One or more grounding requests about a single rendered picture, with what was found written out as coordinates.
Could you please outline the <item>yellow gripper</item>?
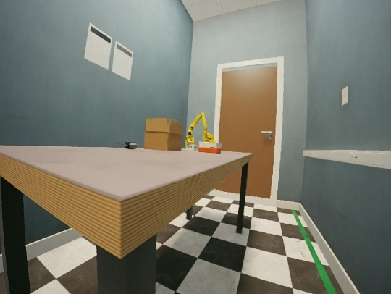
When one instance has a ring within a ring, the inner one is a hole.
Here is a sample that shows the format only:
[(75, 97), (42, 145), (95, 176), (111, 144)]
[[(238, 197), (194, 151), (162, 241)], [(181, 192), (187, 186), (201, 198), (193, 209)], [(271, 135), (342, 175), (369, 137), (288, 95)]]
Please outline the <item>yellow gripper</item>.
[[(187, 148), (188, 141), (189, 141), (189, 143), (191, 143), (191, 144), (190, 144), (190, 146), (191, 146), (191, 145), (194, 143), (194, 137), (192, 137), (192, 136), (187, 136), (186, 141), (185, 141), (185, 148)], [(191, 141), (192, 141), (192, 142), (191, 142)]]

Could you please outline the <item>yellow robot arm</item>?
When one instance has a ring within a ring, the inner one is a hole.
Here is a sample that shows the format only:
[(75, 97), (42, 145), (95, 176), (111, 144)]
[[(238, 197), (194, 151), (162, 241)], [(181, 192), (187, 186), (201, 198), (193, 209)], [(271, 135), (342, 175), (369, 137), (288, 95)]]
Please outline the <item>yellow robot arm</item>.
[[(206, 125), (204, 113), (199, 114), (196, 117), (194, 123), (193, 124), (191, 123), (191, 125), (189, 127), (189, 131), (188, 131), (188, 136), (192, 136), (192, 131), (190, 131), (190, 130), (194, 129), (194, 127), (196, 126), (196, 124), (198, 123), (200, 118), (202, 118), (202, 120), (203, 120), (203, 126), (204, 126), (203, 139), (204, 139), (204, 142), (210, 141), (210, 143), (216, 143), (216, 141), (214, 140), (214, 135), (207, 133), (208, 130), (207, 130), (207, 125)], [(208, 139), (206, 139), (206, 138), (208, 138)]]

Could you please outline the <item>orange digital multimeter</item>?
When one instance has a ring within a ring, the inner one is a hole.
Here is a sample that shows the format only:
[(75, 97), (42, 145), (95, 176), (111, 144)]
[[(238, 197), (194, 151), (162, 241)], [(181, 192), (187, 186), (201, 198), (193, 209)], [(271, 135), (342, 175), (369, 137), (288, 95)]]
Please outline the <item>orange digital multimeter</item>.
[(206, 147), (198, 147), (198, 152), (206, 152), (206, 153), (215, 153), (215, 154), (220, 154), (221, 153), (221, 149), (220, 148), (215, 148), (215, 147), (210, 147), (210, 148), (206, 148)]

